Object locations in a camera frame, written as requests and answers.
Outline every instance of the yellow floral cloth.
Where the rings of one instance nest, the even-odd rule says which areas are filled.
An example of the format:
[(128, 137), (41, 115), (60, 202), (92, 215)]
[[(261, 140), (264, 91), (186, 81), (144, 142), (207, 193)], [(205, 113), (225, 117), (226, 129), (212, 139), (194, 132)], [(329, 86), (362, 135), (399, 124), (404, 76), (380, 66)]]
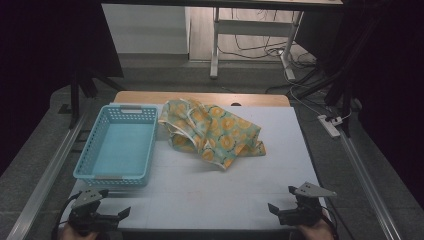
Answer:
[(258, 141), (261, 128), (216, 105), (197, 100), (170, 100), (163, 106), (159, 124), (170, 133), (178, 151), (197, 152), (203, 160), (227, 169), (237, 156), (264, 156)]

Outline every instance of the white table surface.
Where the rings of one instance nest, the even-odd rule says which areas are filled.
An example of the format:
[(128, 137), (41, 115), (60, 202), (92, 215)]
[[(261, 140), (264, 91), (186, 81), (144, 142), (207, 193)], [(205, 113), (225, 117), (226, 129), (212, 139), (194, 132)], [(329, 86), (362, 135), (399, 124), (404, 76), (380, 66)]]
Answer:
[[(162, 105), (157, 105), (159, 114)], [(100, 214), (116, 215), (131, 207), (119, 224), (127, 230), (276, 230), (287, 228), (271, 214), (267, 203), (296, 208), (288, 186), (305, 181), (318, 185), (299, 123), (291, 107), (230, 107), (224, 109), (262, 127), (259, 140), (267, 154), (240, 157), (226, 170), (197, 154), (168, 145), (164, 127), (158, 134), (149, 183), (131, 194), (109, 194)], [(71, 195), (87, 188), (77, 180)], [(66, 220), (70, 206), (62, 220)]]

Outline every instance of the blue plastic basket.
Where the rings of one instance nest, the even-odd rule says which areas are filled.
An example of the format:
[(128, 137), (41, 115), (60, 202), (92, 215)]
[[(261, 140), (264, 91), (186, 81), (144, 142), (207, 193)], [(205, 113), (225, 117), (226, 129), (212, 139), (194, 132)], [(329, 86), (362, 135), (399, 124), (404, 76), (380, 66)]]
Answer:
[(91, 185), (146, 185), (157, 112), (155, 106), (104, 106), (75, 167), (74, 177)]

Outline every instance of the basket handle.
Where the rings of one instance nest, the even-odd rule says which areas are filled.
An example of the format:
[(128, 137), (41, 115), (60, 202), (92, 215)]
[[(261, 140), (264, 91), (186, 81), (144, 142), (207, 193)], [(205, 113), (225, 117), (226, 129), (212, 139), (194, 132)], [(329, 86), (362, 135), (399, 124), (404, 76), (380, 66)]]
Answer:
[(121, 105), (122, 113), (143, 113), (142, 106), (137, 105)]

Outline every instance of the white wall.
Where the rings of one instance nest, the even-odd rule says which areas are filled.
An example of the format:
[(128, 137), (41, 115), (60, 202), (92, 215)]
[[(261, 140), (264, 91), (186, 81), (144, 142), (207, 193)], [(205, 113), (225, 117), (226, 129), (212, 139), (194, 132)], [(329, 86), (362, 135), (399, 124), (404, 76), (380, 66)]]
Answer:
[(118, 53), (188, 53), (186, 7), (102, 6)]

